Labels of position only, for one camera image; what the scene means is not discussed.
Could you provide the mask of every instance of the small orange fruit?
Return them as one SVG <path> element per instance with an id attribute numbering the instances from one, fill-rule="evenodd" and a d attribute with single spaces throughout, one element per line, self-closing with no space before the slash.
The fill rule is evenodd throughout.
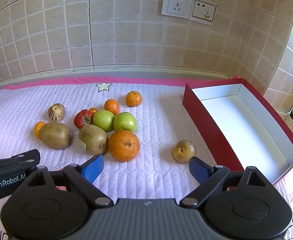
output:
<path id="1" fill-rule="evenodd" d="M 45 125 L 45 122 L 37 122 L 36 125 L 34 126 L 34 135 L 38 138 L 38 139 L 41 139 L 40 138 L 40 130 L 41 128 Z"/>
<path id="2" fill-rule="evenodd" d="M 126 95 L 125 102 L 128 106 L 138 106 L 142 102 L 142 96 L 137 91 L 131 91 Z"/>
<path id="3" fill-rule="evenodd" d="M 110 111 L 114 115 L 117 115 L 118 113 L 120 113 L 119 103 L 114 99 L 108 99 L 104 103 L 104 109 Z"/>
<path id="4" fill-rule="evenodd" d="M 140 141 L 134 133 L 128 130 L 118 130 L 110 136 L 108 149 L 111 156 L 118 162 L 128 162 L 137 156 Z"/>
<path id="5" fill-rule="evenodd" d="M 89 111 L 90 111 L 90 113 L 92 114 L 92 117 L 94 116 L 94 114 L 98 111 L 96 108 L 94 108 L 94 107 L 91 107 L 90 109 L 89 109 Z"/>

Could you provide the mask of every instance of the metal screw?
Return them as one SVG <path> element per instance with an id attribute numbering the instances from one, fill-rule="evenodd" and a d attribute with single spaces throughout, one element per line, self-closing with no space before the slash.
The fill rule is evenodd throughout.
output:
<path id="1" fill-rule="evenodd" d="M 182 203 L 186 206 L 195 206 L 198 203 L 198 200 L 196 198 L 193 197 L 186 197 L 182 200 Z"/>
<path id="2" fill-rule="evenodd" d="M 99 206 L 107 206 L 111 203 L 111 200 L 107 197 L 98 197 L 95 203 Z"/>

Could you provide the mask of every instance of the pink fabric border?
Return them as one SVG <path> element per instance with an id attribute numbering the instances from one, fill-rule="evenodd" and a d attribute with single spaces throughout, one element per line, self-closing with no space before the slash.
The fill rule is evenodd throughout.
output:
<path id="1" fill-rule="evenodd" d="M 148 84 L 148 85 L 165 85 L 174 87 L 184 87 L 186 83 L 203 81 L 194 78 L 175 78 L 175 79 L 154 79 L 154 78 L 120 78 L 120 77 L 78 77 L 78 78 L 61 78 L 47 79 L 37 82 L 31 82 L 21 85 L 5 85 L 5 90 L 15 90 L 20 88 L 36 86 L 53 86 L 53 85 L 80 85 L 91 83 L 128 83 L 128 84 Z"/>

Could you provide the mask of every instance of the white quilted cloth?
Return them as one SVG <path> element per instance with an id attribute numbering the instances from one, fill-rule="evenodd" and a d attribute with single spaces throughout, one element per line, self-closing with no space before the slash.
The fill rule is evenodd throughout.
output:
<path id="1" fill-rule="evenodd" d="M 184 87 L 113 83 L 109 91 L 98 92 L 98 89 L 96 84 L 81 84 L 1 90 L 0 159 L 36 148 L 41 154 L 40 165 L 51 171 L 70 163 L 84 163 L 91 155 L 78 142 L 79 130 L 73 118 L 82 109 L 103 109 L 104 102 L 113 98 L 119 102 L 121 112 L 130 112 L 136 117 L 135 134 L 141 143 L 138 156 L 127 163 L 115 161 L 108 152 L 104 154 L 104 170 L 94 185 L 114 201 L 117 198 L 175 198 L 179 202 L 194 190 L 199 184 L 190 174 L 188 164 L 177 163 L 172 156 L 172 148 L 179 140 L 193 141 L 197 156 L 210 165 L 216 164 L 182 106 Z M 125 103 L 125 95 L 131 90 L 142 95 L 143 101 L 138 107 Z M 61 122 L 72 130 L 72 142 L 64 150 L 50 149 L 33 135 L 38 121 L 49 121 L 47 110 L 54 103 L 65 106 L 66 115 Z M 0 210 L 6 199 L 0 200 Z M 0 230 L 4 232 L 1 222 Z"/>

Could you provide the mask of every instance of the outlet cover plate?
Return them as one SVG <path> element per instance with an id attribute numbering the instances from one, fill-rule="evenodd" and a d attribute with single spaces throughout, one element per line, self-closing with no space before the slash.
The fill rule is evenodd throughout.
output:
<path id="1" fill-rule="evenodd" d="M 161 14 L 189 19 L 192 1 L 193 0 L 163 0 Z"/>
<path id="2" fill-rule="evenodd" d="M 217 3 L 211 0 L 193 0 L 189 20 L 212 25 Z"/>

